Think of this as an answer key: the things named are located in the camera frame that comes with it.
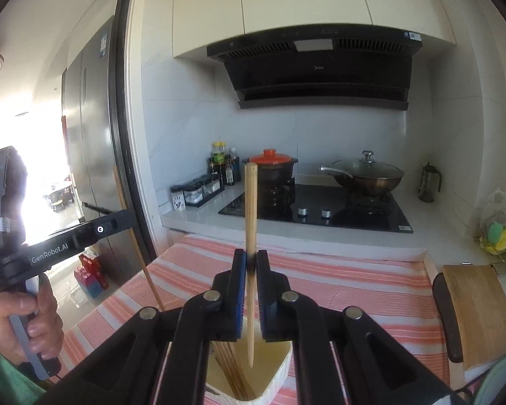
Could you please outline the black range hood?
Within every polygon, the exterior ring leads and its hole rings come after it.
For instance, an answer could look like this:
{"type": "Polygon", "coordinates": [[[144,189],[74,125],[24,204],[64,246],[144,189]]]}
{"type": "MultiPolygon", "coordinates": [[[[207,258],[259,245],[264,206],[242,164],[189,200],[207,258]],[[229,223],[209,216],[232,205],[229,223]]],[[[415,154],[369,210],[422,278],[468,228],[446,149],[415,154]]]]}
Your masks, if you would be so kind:
{"type": "Polygon", "coordinates": [[[405,111],[421,47],[412,31],[317,24],[225,39],[206,53],[224,65],[243,109],[343,104],[405,111]]]}

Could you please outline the glass french press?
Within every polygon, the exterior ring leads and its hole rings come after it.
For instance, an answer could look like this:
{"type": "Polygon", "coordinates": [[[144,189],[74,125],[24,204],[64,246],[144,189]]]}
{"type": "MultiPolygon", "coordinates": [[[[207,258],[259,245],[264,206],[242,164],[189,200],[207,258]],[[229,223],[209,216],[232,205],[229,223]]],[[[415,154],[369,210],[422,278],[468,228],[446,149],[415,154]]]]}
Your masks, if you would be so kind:
{"type": "Polygon", "coordinates": [[[432,203],[442,189],[442,174],[438,168],[427,162],[421,170],[419,199],[432,203]]]}

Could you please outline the red bag on floor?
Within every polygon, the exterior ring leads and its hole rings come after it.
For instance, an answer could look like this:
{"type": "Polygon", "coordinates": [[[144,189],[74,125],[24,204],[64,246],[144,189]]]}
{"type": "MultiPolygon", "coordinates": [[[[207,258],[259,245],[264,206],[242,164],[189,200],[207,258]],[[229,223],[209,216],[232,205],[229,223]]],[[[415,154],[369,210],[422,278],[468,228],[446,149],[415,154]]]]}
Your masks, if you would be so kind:
{"type": "Polygon", "coordinates": [[[92,299],[99,297],[109,289],[109,283],[102,272],[99,256],[86,253],[78,255],[80,265],[74,270],[74,277],[81,289],[92,299]]]}

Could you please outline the spice jar rack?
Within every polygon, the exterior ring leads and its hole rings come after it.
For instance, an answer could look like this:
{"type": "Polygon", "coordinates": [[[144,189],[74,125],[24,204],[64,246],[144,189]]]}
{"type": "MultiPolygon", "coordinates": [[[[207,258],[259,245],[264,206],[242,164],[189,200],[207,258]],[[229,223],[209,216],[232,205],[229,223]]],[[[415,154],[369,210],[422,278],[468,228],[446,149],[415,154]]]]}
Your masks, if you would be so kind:
{"type": "Polygon", "coordinates": [[[174,210],[183,210],[186,207],[199,208],[224,189],[219,174],[203,174],[187,183],[170,187],[172,208],[174,210]]]}

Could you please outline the wooden cutting board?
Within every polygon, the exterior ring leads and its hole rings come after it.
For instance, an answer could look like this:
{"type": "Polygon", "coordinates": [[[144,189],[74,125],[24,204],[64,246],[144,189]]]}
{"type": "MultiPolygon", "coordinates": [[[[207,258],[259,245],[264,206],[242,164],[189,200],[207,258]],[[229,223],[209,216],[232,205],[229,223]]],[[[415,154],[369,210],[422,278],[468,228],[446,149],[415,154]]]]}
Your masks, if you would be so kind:
{"type": "Polygon", "coordinates": [[[465,370],[506,355],[506,295],[489,265],[444,265],[431,275],[448,358],[465,370]]]}

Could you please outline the wooden chopstick one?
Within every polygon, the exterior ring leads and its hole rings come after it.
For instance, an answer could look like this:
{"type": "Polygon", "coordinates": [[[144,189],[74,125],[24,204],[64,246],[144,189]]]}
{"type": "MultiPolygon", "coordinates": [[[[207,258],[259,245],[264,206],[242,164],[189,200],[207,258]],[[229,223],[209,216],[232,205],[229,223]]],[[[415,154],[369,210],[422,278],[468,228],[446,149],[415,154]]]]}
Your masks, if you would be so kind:
{"type": "Polygon", "coordinates": [[[239,364],[234,344],[214,341],[212,348],[216,362],[222,369],[235,398],[237,400],[252,400],[254,392],[239,364]]]}

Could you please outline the wooden chopstick six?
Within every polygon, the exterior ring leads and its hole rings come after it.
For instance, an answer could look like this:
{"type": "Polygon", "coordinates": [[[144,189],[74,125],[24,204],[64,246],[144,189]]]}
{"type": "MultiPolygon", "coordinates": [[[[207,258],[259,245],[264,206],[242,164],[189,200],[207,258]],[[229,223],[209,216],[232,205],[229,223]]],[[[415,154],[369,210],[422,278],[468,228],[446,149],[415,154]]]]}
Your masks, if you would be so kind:
{"type": "Polygon", "coordinates": [[[245,166],[245,235],[247,253],[247,344],[248,365],[254,366],[255,356],[255,302],[256,302],[256,254],[258,222],[258,166],[247,162],[245,166]]]}

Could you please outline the black gas cooktop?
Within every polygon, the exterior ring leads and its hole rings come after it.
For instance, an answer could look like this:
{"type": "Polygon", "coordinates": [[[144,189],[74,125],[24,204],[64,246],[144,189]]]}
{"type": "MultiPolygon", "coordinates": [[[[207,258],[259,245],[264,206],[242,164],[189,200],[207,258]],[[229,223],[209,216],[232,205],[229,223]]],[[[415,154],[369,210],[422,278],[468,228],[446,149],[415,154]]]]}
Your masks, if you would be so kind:
{"type": "Polygon", "coordinates": [[[341,187],[260,187],[258,218],[363,231],[413,232],[391,194],[363,196],[341,187]]]}

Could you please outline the cream utensil holder box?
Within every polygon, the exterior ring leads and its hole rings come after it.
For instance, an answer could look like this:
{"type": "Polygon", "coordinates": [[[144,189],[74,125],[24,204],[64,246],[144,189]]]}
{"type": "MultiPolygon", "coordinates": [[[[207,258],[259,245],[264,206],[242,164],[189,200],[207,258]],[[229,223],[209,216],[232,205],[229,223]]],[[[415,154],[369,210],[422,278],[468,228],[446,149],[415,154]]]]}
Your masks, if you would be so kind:
{"type": "Polygon", "coordinates": [[[254,365],[248,365],[246,333],[248,320],[244,318],[242,337],[234,343],[237,362],[254,393],[252,400],[238,400],[228,384],[223,370],[210,352],[205,383],[205,404],[271,404],[289,375],[292,343],[266,342],[260,323],[255,321],[254,365]]]}

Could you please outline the wooden chopstick three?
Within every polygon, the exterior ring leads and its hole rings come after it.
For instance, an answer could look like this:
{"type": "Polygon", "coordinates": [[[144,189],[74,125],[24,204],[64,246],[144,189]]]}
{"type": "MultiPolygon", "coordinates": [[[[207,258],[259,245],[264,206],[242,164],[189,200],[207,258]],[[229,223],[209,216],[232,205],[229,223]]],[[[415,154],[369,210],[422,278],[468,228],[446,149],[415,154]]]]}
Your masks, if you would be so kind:
{"type": "MultiPolygon", "coordinates": [[[[114,178],[114,181],[115,181],[115,185],[116,185],[116,188],[117,188],[117,193],[118,193],[118,200],[120,202],[120,206],[122,209],[126,209],[128,210],[128,204],[127,204],[127,201],[126,201],[126,198],[125,198],[125,195],[124,195],[124,191],[123,191],[123,187],[122,187],[122,184],[121,184],[121,181],[120,181],[120,178],[119,178],[119,171],[118,171],[118,168],[116,165],[113,166],[113,178],[114,178]]],[[[147,284],[149,285],[150,287],[150,290],[157,302],[157,306],[159,307],[159,310],[161,312],[164,312],[165,311],[165,307],[163,305],[163,301],[157,291],[157,288],[156,288],[156,285],[154,284],[151,276],[150,276],[150,273],[149,273],[149,270],[147,268],[147,265],[146,265],[146,262],[144,261],[144,256],[142,254],[142,251],[140,250],[140,244],[138,243],[138,240],[137,240],[137,237],[136,237],[136,234],[135,234],[135,231],[134,231],[134,228],[130,228],[129,229],[129,233],[130,233],[130,237],[131,237],[131,241],[132,241],[132,244],[134,246],[134,250],[136,251],[136,255],[137,255],[137,259],[138,259],[138,263],[140,264],[140,267],[142,269],[142,272],[145,276],[145,279],[147,281],[147,284]]]]}

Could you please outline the pink striped tablecloth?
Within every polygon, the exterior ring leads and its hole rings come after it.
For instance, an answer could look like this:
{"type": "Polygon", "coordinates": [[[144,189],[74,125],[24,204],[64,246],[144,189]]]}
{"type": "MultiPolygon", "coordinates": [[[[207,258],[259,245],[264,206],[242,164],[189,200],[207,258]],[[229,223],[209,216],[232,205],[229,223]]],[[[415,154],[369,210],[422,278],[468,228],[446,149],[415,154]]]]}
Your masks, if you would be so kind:
{"type": "MultiPolygon", "coordinates": [[[[121,286],[85,319],[66,332],[60,353],[65,375],[144,306],[171,310],[207,290],[215,275],[230,268],[236,246],[187,235],[148,269],[121,286]]],[[[450,380],[441,320],[423,262],[358,260],[271,248],[271,269],[289,278],[296,292],[318,305],[341,311],[356,305],[444,382],[450,380]]]]}

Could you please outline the grey double-door refrigerator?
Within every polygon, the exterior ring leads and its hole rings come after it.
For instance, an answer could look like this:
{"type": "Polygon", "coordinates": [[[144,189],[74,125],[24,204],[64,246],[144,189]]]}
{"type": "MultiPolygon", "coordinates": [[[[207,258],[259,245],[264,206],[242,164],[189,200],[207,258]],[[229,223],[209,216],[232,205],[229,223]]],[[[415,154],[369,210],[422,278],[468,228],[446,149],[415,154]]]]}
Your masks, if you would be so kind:
{"type": "MultiPolygon", "coordinates": [[[[85,220],[121,211],[113,166],[134,217],[134,231],[144,260],[150,258],[131,196],[124,143],[117,111],[116,22],[110,17],[86,42],[63,74],[63,118],[71,178],[85,220]]],[[[121,285],[141,270],[129,231],[95,245],[106,275],[121,285]]]]}

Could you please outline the cream upper cabinets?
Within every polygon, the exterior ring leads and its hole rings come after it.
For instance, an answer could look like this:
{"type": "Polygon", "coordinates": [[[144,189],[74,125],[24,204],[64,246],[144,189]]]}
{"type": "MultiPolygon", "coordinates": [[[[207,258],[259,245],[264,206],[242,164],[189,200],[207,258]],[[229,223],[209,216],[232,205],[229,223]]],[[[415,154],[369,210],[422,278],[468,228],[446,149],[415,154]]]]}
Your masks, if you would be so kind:
{"type": "Polygon", "coordinates": [[[173,0],[172,54],[205,59],[206,46],[219,40],[312,24],[394,27],[433,44],[456,41],[442,0],[173,0]]]}

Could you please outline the yellow green plastic bag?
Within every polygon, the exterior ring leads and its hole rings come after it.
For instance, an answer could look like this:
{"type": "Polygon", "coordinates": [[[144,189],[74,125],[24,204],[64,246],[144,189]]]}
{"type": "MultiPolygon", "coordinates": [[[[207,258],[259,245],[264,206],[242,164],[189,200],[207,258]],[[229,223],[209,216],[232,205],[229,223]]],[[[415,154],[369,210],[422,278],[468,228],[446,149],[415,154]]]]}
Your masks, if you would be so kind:
{"type": "Polygon", "coordinates": [[[498,274],[506,274],[506,193],[496,189],[483,206],[478,244],[498,274]]]}

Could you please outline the sauce bottles group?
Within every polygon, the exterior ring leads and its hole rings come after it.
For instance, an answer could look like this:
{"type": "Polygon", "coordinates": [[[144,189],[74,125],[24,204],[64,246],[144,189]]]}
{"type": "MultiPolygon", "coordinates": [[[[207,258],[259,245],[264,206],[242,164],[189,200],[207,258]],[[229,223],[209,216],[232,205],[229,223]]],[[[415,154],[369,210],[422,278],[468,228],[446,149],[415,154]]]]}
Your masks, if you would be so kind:
{"type": "Polygon", "coordinates": [[[209,162],[211,171],[219,174],[225,186],[241,181],[240,159],[235,147],[227,148],[223,141],[213,142],[209,162]]]}

